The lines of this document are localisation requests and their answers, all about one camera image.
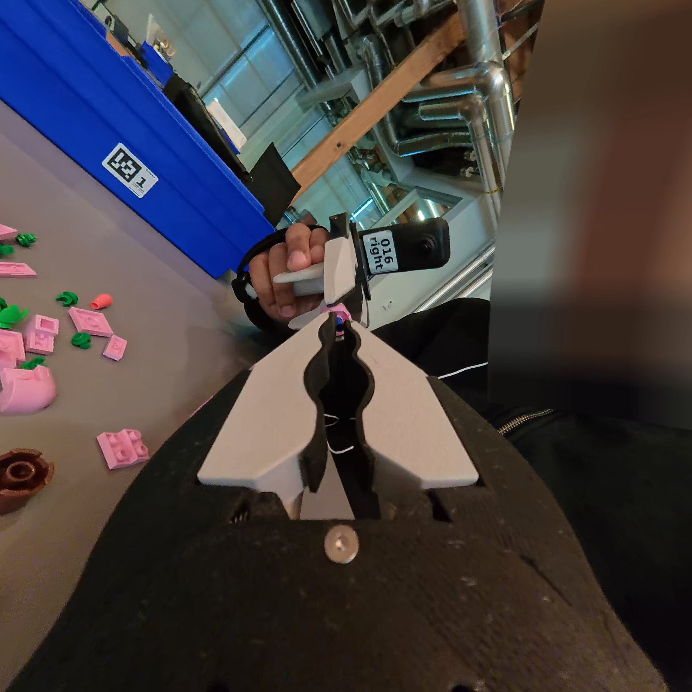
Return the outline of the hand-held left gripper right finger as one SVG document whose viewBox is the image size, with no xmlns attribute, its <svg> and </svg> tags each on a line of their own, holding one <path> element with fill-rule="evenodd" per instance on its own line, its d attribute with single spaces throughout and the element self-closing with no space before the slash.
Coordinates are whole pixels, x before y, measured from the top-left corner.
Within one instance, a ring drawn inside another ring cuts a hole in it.
<svg viewBox="0 0 692 692">
<path fill-rule="evenodd" d="M 469 487 L 480 475 L 425 372 L 359 323 L 353 358 L 367 377 L 356 413 L 374 492 L 394 505 L 414 493 Z"/>
</svg>

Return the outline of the wooden ceiling beam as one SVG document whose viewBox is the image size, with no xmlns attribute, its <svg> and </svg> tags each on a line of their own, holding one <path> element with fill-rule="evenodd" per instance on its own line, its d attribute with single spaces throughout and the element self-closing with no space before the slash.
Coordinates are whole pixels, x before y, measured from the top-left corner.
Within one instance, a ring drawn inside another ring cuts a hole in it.
<svg viewBox="0 0 692 692">
<path fill-rule="evenodd" d="M 460 13 L 431 32 L 383 82 L 299 161 L 291 174 L 299 183 L 290 205 L 335 165 L 466 39 Z"/>
</svg>

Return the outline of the pile of pink toy bricks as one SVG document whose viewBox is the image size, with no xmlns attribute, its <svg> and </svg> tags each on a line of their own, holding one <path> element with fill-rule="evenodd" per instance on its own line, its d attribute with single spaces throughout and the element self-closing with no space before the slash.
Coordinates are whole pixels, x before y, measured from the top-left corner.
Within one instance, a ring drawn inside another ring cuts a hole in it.
<svg viewBox="0 0 692 692">
<path fill-rule="evenodd" d="M 1 422 L 29 426 L 47 425 L 40 432 L 30 428 L 19 434 L 25 446 L 14 445 L 12 435 L 1 442 L 1 516 L 24 510 L 30 501 L 53 482 L 56 465 L 49 440 L 57 433 L 64 442 L 68 434 L 79 437 L 76 446 L 68 443 L 67 454 L 81 453 L 86 442 L 102 470 L 139 469 L 151 458 L 138 423 L 128 422 L 136 410 L 137 376 L 127 378 L 122 360 L 103 356 L 114 332 L 92 334 L 88 327 L 105 331 L 108 321 L 103 310 L 95 318 L 75 324 L 72 309 L 90 312 L 81 301 L 57 300 L 48 304 L 28 297 L 39 275 L 22 259 L 28 259 L 35 242 L 18 244 L 19 232 L 1 226 Z"/>
</svg>

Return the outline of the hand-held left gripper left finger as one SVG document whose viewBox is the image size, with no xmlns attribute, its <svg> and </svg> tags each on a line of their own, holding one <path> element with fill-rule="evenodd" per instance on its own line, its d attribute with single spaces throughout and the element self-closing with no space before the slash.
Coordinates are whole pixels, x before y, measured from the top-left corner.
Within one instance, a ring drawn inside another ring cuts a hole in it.
<svg viewBox="0 0 692 692">
<path fill-rule="evenodd" d="M 201 484 L 274 493 L 290 518 L 300 516 L 309 485 L 301 458 L 324 424 L 305 375 L 334 329 L 334 315 L 321 314 L 255 363 L 197 473 Z"/>
</svg>

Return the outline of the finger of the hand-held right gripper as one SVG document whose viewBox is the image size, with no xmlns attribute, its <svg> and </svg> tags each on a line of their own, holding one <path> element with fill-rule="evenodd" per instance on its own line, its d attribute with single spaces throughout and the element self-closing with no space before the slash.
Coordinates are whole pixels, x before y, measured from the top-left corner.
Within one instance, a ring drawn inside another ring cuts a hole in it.
<svg viewBox="0 0 692 692">
<path fill-rule="evenodd" d="M 336 305 L 356 286 L 356 249 L 350 237 L 330 239 L 323 264 L 324 301 Z"/>
<path fill-rule="evenodd" d="M 330 311 L 320 312 L 319 309 L 314 309 L 312 311 L 309 311 L 305 314 L 293 318 L 289 322 L 288 327 L 292 331 L 298 332 L 304 329 L 305 327 L 309 326 L 310 324 L 313 324 L 316 325 L 315 328 L 318 329 L 323 324 L 325 324 L 325 322 L 329 321 L 331 315 L 332 313 Z"/>
</svg>

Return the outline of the person's black jacket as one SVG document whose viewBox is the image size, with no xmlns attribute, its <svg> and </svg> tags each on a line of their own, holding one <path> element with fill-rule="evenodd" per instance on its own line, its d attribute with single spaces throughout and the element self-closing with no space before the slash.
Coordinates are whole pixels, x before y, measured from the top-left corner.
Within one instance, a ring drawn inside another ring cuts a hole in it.
<svg viewBox="0 0 692 692">
<path fill-rule="evenodd" d="M 431 380 L 480 479 L 435 494 L 424 556 L 444 684 L 486 691 L 691 690 L 691 431 L 489 402 L 490 303 L 373 331 Z"/>
</svg>

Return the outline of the person's right hand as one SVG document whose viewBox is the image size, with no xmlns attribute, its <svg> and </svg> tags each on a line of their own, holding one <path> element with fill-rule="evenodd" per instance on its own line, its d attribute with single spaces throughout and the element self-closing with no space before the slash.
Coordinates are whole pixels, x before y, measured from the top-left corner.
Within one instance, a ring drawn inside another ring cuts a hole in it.
<svg viewBox="0 0 692 692">
<path fill-rule="evenodd" d="M 274 321 L 288 324 L 297 316 L 317 308 L 323 294 L 297 297 L 291 284 L 274 282 L 284 272 L 298 272 L 324 262 L 329 232 L 295 223 L 287 229 L 285 241 L 255 256 L 248 264 L 250 282 L 260 306 Z"/>
</svg>

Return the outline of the silver metal ducts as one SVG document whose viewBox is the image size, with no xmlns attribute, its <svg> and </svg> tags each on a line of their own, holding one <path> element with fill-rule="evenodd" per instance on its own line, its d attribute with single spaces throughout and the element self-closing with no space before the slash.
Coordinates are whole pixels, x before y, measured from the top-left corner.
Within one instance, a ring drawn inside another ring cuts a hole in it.
<svg viewBox="0 0 692 692">
<path fill-rule="evenodd" d="M 288 170 L 280 172 L 289 185 L 288 219 L 316 207 L 307 192 L 289 204 L 300 187 L 291 170 L 455 13 L 464 42 L 337 163 L 355 170 L 382 214 L 412 190 L 443 209 L 470 190 L 485 195 L 491 212 L 499 212 L 544 1 L 259 4 L 304 82 L 289 100 L 295 122 L 288 123 L 303 125 L 304 132 L 292 144 L 289 135 L 275 133 L 287 150 L 278 160 Z"/>
</svg>

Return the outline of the blue plastic bin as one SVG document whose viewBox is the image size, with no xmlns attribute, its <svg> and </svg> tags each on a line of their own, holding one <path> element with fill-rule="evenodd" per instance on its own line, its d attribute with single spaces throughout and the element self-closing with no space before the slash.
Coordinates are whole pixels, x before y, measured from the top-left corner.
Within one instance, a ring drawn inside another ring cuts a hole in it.
<svg viewBox="0 0 692 692">
<path fill-rule="evenodd" d="M 163 89 L 79 1 L 1 2 L 1 100 L 213 278 L 273 231 L 196 90 Z"/>
</svg>

